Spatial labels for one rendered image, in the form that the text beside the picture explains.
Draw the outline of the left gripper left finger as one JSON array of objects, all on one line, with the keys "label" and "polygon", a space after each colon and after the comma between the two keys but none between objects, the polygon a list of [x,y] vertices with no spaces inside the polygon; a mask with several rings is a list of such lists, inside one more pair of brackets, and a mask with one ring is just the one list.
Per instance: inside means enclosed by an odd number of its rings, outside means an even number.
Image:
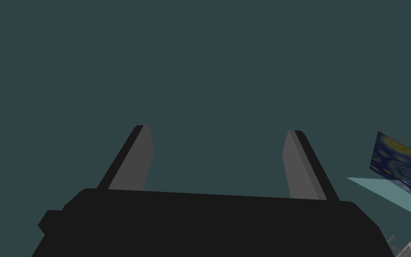
[{"label": "left gripper left finger", "polygon": [[142,191],[154,152],[151,128],[137,125],[98,184],[98,189]]}]

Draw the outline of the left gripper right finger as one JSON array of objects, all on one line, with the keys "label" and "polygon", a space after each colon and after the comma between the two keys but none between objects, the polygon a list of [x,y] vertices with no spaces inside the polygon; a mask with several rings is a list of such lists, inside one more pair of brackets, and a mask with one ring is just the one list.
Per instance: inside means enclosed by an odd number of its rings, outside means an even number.
[{"label": "left gripper right finger", "polygon": [[339,200],[304,132],[288,130],[282,160],[290,198]]}]

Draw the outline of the blue starry night painting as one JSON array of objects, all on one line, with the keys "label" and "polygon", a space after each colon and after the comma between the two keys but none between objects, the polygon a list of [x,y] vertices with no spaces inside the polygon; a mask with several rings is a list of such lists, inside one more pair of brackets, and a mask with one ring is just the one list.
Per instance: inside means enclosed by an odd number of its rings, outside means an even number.
[{"label": "blue starry night painting", "polygon": [[370,169],[388,179],[411,181],[411,148],[378,131]]}]

